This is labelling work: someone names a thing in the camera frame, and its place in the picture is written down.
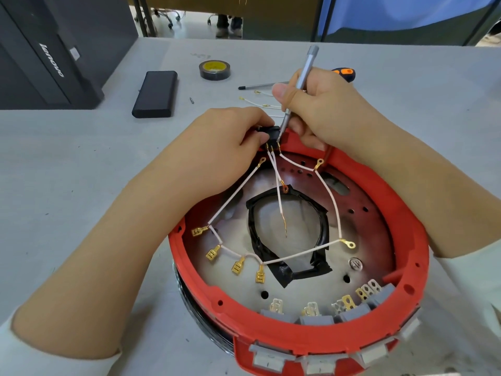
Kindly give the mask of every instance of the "gray tabletop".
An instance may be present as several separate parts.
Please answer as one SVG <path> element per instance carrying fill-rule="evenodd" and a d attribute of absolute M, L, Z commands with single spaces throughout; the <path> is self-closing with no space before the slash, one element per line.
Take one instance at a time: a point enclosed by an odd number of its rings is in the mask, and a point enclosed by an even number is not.
<path fill-rule="evenodd" d="M 211 107 L 247 106 L 240 95 L 269 103 L 271 98 L 236 88 L 287 80 L 308 47 L 140 38 L 105 84 L 106 100 L 96 110 L 1 111 L 0 319 L 60 266 L 127 181 L 196 116 Z M 231 77 L 202 79 L 198 65 L 209 58 L 229 62 Z M 370 103 L 501 196 L 500 59 L 496 48 L 324 43 L 315 64 L 353 67 L 355 86 Z M 145 73 L 152 70 L 179 74 L 174 116 L 137 120 L 131 110 Z M 124 355 L 112 374 L 246 374 L 192 322 L 171 262 L 165 242 L 148 270 Z M 459 370 L 463 354 L 437 338 L 432 327 L 425 325 L 367 374 Z M 465 367 L 488 374 L 472 356 Z M 463 374 L 469 374 L 466 368 Z"/>

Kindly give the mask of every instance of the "power bank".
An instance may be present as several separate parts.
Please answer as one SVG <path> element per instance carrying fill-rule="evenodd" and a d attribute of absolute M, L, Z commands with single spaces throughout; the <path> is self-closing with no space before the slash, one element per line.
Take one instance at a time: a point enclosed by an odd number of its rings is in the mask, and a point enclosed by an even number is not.
<path fill-rule="evenodd" d="M 137 119 L 171 117 L 176 88 L 176 71 L 148 71 L 132 109 L 132 115 Z"/>

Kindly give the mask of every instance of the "screwdriver handle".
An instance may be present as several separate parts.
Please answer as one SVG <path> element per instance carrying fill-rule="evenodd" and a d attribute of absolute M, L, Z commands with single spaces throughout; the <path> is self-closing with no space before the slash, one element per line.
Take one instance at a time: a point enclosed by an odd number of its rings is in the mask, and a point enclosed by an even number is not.
<path fill-rule="evenodd" d="M 355 70 L 350 69 L 349 67 L 338 67 L 336 69 L 333 69 L 332 71 L 335 72 L 336 74 L 341 75 L 343 79 L 348 83 L 351 83 L 352 81 L 355 80 L 356 76 Z"/>

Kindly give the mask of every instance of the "white sleeve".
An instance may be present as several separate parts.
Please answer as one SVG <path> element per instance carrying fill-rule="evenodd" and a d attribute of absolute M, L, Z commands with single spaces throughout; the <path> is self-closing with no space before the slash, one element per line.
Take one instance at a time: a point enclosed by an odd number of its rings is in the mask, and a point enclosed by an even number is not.
<path fill-rule="evenodd" d="M 501 339 L 501 240 L 454 259 L 437 258 L 481 324 Z"/>
<path fill-rule="evenodd" d="M 10 329 L 12 314 L 0 326 L 0 374 L 2 376 L 106 376 L 121 352 L 101 360 L 79 360 L 39 351 L 21 341 Z"/>

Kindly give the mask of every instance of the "computer tower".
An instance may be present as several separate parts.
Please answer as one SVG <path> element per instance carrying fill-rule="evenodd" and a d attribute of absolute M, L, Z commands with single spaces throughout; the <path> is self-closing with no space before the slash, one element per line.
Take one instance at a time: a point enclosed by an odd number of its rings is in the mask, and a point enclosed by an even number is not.
<path fill-rule="evenodd" d="M 0 109 L 93 109 L 137 39 L 127 0 L 0 0 Z"/>

